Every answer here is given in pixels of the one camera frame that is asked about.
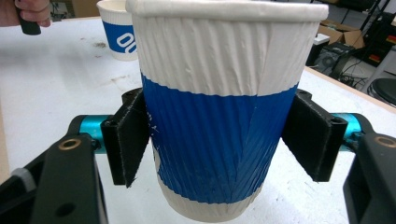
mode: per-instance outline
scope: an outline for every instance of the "human hand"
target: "human hand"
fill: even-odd
[[[50,0],[15,0],[21,9],[21,17],[26,21],[36,21],[39,26],[50,26]]]

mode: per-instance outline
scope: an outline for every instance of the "cup with blue text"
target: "cup with blue text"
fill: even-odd
[[[165,199],[194,220],[237,218],[265,189],[327,6],[127,0],[126,9]]]
[[[132,16],[125,10],[125,1],[105,0],[97,4],[105,28],[108,45],[115,59],[137,59]]]

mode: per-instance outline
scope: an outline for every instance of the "paper cup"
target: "paper cup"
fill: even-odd
[[[125,10],[125,0],[99,1],[96,5],[105,27],[108,45],[114,58],[122,61],[137,59],[132,16]]]
[[[322,5],[128,0],[158,180],[181,215],[220,222],[262,189]]]

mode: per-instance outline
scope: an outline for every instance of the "table surface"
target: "table surface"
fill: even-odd
[[[0,28],[0,176],[24,166],[66,132],[77,115],[114,114],[121,95],[141,87],[138,61],[110,55],[98,18],[55,22],[38,36]],[[305,68],[299,88],[330,112],[363,114],[378,133],[396,136],[396,109]],[[110,223],[198,223],[166,202],[151,145],[132,187],[113,186],[97,155]],[[262,192],[228,223],[347,223],[342,192],[354,154],[341,152],[328,183],[313,182],[280,141]]]

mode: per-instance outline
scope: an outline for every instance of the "screw hole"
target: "screw hole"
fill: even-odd
[[[390,138],[378,136],[375,141],[384,147],[396,148],[396,142]]]
[[[344,120],[340,119],[340,118],[332,118],[331,122],[332,123],[336,123],[336,124],[340,124],[340,123],[344,123]]]
[[[78,147],[81,144],[81,140],[77,138],[67,139],[59,144],[58,148],[60,150],[70,150]]]
[[[76,206],[73,203],[64,203],[56,209],[55,215],[57,217],[67,217],[73,213]]]

